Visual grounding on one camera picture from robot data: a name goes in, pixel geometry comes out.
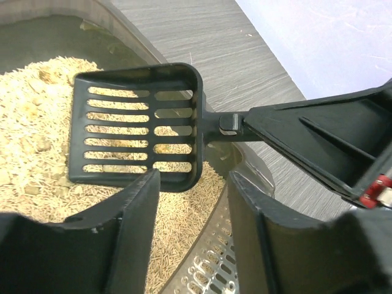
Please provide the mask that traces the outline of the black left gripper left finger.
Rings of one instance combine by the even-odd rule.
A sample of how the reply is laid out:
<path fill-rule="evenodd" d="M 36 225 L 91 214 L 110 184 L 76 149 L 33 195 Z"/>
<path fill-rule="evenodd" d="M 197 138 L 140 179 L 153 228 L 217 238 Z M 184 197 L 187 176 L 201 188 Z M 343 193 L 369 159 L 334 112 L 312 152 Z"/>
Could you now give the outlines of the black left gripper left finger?
<path fill-rule="evenodd" d="M 61 223 L 1 214 L 2 293 L 143 293 L 160 174 Z"/>

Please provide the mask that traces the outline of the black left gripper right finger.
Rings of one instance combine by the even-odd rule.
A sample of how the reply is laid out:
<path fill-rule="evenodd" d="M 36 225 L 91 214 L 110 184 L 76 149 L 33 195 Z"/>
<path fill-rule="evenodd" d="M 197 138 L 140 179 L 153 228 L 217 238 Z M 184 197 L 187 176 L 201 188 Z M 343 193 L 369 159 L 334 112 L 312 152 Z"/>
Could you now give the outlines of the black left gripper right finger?
<path fill-rule="evenodd" d="M 241 293 L 390 293 L 391 213 L 356 209 L 323 222 L 227 180 Z"/>

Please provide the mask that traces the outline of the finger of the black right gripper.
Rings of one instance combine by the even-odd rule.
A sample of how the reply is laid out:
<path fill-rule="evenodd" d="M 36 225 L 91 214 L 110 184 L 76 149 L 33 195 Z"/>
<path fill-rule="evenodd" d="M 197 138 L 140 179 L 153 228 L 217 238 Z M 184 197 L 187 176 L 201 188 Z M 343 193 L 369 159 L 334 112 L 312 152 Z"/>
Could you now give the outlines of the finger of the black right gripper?
<path fill-rule="evenodd" d="M 244 125 L 327 189 L 366 208 L 391 170 L 391 83 L 257 107 Z"/>

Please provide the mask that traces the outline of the black litter scoop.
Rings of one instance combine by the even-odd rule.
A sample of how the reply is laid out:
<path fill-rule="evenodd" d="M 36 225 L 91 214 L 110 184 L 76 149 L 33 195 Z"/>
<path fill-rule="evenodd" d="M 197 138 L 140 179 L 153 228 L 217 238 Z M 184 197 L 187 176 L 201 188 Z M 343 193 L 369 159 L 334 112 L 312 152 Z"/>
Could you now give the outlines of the black litter scoop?
<path fill-rule="evenodd" d="M 75 76 L 70 127 L 69 179 L 124 187 L 160 162 L 188 171 L 165 171 L 163 192 L 184 192 L 200 179 L 205 146 L 212 141 L 259 141 L 242 124 L 245 112 L 206 110 L 203 80 L 177 62 Z M 88 165 L 137 167 L 138 173 L 86 171 Z"/>

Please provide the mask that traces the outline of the dark translucent litter box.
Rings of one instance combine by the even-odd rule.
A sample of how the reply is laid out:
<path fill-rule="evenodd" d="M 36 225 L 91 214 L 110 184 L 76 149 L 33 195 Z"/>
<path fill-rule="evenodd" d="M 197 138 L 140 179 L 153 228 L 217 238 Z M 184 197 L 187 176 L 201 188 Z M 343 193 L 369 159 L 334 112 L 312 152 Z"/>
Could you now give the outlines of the dark translucent litter box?
<path fill-rule="evenodd" d="M 1 214 L 61 223 L 124 187 L 69 179 L 75 76 L 164 64 L 121 13 L 102 1 L 1 2 Z M 184 192 L 159 190 L 143 293 L 241 293 L 228 205 L 230 172 L 273 197 L 264 162 L 245 146 L 212 141 L 202 177 Z"/>

